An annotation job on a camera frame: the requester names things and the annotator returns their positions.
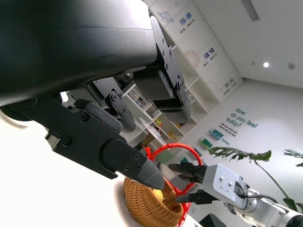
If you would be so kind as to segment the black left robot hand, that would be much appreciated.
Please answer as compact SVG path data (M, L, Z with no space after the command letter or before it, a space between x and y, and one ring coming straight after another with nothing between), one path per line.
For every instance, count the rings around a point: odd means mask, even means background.
M135 130L114 76L132 73L146 99L187 123L178 60L141 0L3 0L0 108L48 130L52 150L109 179L163 189L160 170L127 144Z

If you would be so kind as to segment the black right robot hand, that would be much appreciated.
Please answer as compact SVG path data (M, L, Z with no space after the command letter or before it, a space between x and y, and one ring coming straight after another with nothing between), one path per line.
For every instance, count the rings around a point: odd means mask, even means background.
M192 163L180 163L169 164L168 167L172 171L179 172L179 178L190 181L191 184L188 185L189 187L195 183L203 183L208 166L195 166ZM188 189L184 189L176 196L175 201L179 203L195 203L196 205L203 205L212 204L213 201L219 201L219 199L201 189L197 190L196 193L188 193Z

